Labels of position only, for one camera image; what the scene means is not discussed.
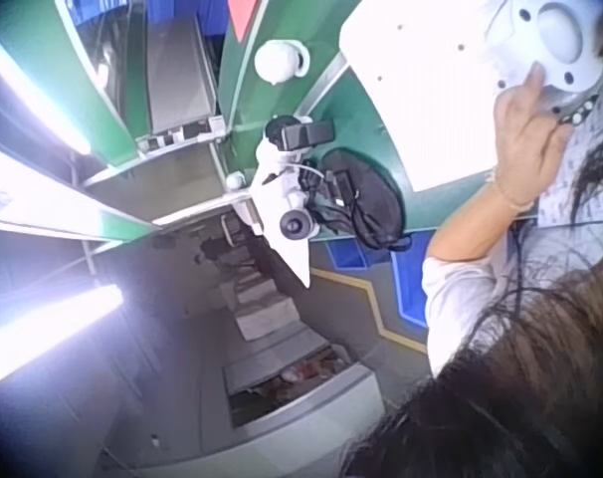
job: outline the hand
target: hand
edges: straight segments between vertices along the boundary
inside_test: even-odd
[[[524,83],[500,95],[495,107],[496,182],[505,199],[520,207],[555,180],[573,133],[554,115],[535,113],[543,86],[544,69],[535,63]]]

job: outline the green panel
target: green panel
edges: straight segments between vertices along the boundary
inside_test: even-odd
[[[142,236],[146,236],[153,231],[153,229],[148,225],[127,220],[124,217],[104,211],[101,213],[101,226],[101,237],[103,239],[124,242],[129,242]]]
[[[149,96],[146,76],[146,11],[144,1],[131,7],[126,39],[126,78],[124,94],[124,122],[133,137],[151,133]]]
[[[408,230],[440,226],[485,183],[485,175],[476,174],[414,192],[383,120],[351,70],[344,73],[311,116],[315,120],[333,120],[336,133],[335,142],[316,148],[312,155],[323,157],[331,149],[345,147],[368,158],[377,169],[391,176],[401,190]]]
[[[0,45],[86,136],[93,154],[112,165],[137,156],[133,138],[86,74],[55,0],[0,2]]]
[[[274,115],[290,115],[297,109],[338,52],[341,25],[357,4],[358,0],[269,2],[240,91],[231,137],[236,156],[229,161],[230,170],[255,167],[255,149],[264,126]],[[272,39],[299,40],[308,47],[310,70],[305,77],[275,86],[258,77],[255,53]]]

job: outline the yellow stripe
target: yellow stripe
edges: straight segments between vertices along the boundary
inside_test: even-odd
[[[379,310],[377,296],[374,293],[374,287],[372,286],[371,282],[358,279],[356,277],[344,276],[335,272],[323,271],[315,268],[310,268],[310,273],[314,276],[321,277],[322,279],[336,282],[337,284],[343,284],[344,286],[354,287],[356,289],[365,291],[366,295],[368,296],[368,302],[370,303],[370,309],[372,310],[372,317],[377,327],[377,333],[384,339],[399,344],[400,346],[420,352],[421,354],[427,353],[426,347],[420,342],[413,341],[412,339],[403,337],[400,334],[388,331],[385,328],[383,325],[383,320],[381,319],[381,311]]]

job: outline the bracelet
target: bracelet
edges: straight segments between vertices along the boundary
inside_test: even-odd
[[[495,167],[490,171],[490,174],[488,175],[488,183],[494,185],[494,188],[496,189],[496,191],[499,192],[502,199],[504,199],[504,202],[506,202],[507,205],[516,212],[527,212],[533,207],[533,204],[535,203],[535,201],[531,201],[527,204],[519,204],[509,198],[509,196],[507,196],[507,194],[503,191],[503,188],[499,184],[499,180],[497,177],[497,169]]]

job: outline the stair step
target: stair step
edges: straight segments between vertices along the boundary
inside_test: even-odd
[[[260,339],[299,319],[293,299],[280,293],[269,294],[235,312],[235,320],[246,341]]]
[[[237,300],[240,304],[248,304],[253,301],[259,301],[269,294],[276,293],[278,288],[273,279],[263,280],[258,282],[253,287],[237,292]]]

